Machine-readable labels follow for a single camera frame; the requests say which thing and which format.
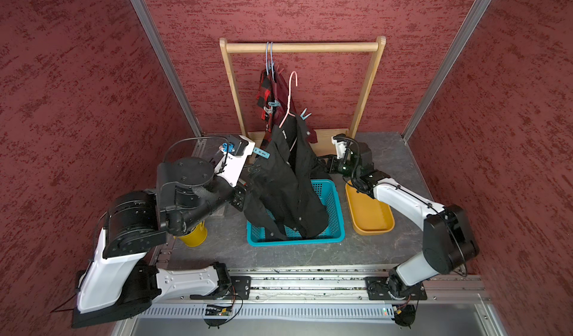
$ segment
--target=wooden clothes rack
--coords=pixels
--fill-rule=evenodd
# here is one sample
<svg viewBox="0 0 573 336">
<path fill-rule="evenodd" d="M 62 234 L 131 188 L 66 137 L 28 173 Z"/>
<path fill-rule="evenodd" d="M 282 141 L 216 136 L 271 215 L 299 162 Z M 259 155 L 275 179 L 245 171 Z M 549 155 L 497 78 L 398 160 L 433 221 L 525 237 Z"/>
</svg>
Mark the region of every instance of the wooden clothes rack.
<svg viewBox="0 0 573 336">
<path fill-rule="evenodd" d="M 231 93 L 233 94 L 233 102 L 235 104 L 235 110 L 237 111 L 241 133 L 244 136 L 253 139 L 257 143 L 257 146 L 259 146 L 265 133 L 247 133 L 245 130 L 245 121 L 243 120 L 243 115 L 241 113 L 239 90 L 237 89 L 237 79 L 235 78 L 235 70 L 233 68 L 231 54 L 264 53 L 267 48 L 267 44 L 228 43 L 227 39 L 221 38 L 219 39 L 219 45 L 221 46 L 221 54 L 223 55 L 223 61 L 225 62 L 225 69 L 227 71 Z M 350 128 L 316 130 L 319 143 L 312 145 L 312 147 L 317 155 L 332 153 L 334 146 L 331 143 L 330 138 L 333 135 L 346 133 L 352 138 L 356 135 L 358 124 L 362 118 L 362 113 L 364 112 L 366 101 L 370 94 L 370 89 L 372 89 L 372 82 L 374 82 L 374 77 L 376 76 L 378 65 L 380 64 L 380 58 L 382 57 L 385 46 L 386 38 L 383 36 L 378 36 L 376 41 L 372 43 L 273 43 L 273 53 L 372 53 Z"/>
</svg>

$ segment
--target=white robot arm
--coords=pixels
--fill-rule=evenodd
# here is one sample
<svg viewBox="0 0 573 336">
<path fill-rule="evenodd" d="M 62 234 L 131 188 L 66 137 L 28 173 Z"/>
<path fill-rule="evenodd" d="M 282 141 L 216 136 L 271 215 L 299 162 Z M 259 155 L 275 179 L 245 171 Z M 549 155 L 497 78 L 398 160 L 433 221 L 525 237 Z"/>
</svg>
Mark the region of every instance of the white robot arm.
<svg viewBox="0 0 573 336">
<path fill-rule="evenodd" d="M 457 205 L 435 203 L 404 188 L 374 169 L 372 153 L 364 143 L 340 134 L 332 138 L 336 155 L 323 156 L 330 173 L 349 177 L 358 192 L 384 202 L 409 218 L 423 232 L 422 251 L 389 273 L 388 288 L 404 299 L 426 279 L 452 270 L 479 253 L 465 212 Z"/>
<path fill-rule="evenodd" d="M 264 152 L 245 136 L 224 139 L 218 162 L 197 157 L 164 161 L 158 166 L 155 190 L 131 192 L 113 203 L 94 259 L 79 280 L 72 327 L 132 317 L 165 299 L 216 298 L 230 292 L 224 264 L 169 271 L 140 261 L 152 247 L 164 244 L 168 234 L 190 233 L 221 204 L 229 202 L 242 209 L 245 191 L 237 183 L 239 175 L 248 156 Z"/>
</svg>

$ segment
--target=vent grille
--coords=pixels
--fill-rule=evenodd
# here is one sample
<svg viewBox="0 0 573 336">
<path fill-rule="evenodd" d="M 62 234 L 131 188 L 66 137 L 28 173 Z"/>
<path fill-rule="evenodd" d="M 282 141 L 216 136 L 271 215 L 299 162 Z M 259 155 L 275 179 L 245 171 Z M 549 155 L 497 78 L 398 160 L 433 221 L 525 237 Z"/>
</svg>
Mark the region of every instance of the vent grille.
<svg viewBox="0 0 573 336">
<path fill-rule="evenodd" d="M 140 318 L 203 318 L 205 304 L 154 304 Z M 394 317 L 392 305 L 374 304 L 244 304 L 237 319 L 371 320 L 386 322 Z"/>
</svg>

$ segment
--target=blue plastic basket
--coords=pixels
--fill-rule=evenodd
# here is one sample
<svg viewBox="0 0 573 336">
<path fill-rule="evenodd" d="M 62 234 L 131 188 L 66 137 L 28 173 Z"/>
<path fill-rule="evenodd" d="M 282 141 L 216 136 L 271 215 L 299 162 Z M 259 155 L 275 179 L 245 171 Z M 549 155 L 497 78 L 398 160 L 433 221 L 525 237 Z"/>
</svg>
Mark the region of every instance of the blue plastic basket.
<svg viewBox="0 0 573 336">
<path fill-rule="evenodd" d="M 299 232 L 295 232 L 285 226 L 286 236 L 289 240 L 267 241 L 265 239 L 265 228 L 253 226 L 247 222 L 247 241 L 252 246 L 292 246 L 297 244 L 320 244 L 320 243 L 340 243 L 344 239 L 344 220 L 340 200 L 336 193 L 336 186 L 331 180 L 312 180 L 312 188 L 319 196 L 322 204 L 326 206 L 328 212 L 328 226 L 324 232 L 314 239 L 302 239 Z"/>
</svg>

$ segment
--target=yellow cup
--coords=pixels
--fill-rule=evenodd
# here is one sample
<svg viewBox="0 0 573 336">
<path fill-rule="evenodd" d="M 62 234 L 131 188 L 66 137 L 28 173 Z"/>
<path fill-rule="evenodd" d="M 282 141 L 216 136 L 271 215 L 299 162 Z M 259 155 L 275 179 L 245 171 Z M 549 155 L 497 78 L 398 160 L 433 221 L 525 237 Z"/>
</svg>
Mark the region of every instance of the yellow cup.
<svg viewBox="0 0 573 336">
<path fill-rule="evenodd" d="M 177 237 L 181 239 L 186 246 L 194 247 L 200 246 L 205 239 L 207 239 L 207 228 L 205 228 L 205 221 L 202 221 L 201 224 L 197 225 L 195 229 L 191 231 L 191 233 Z"/>
</svg>

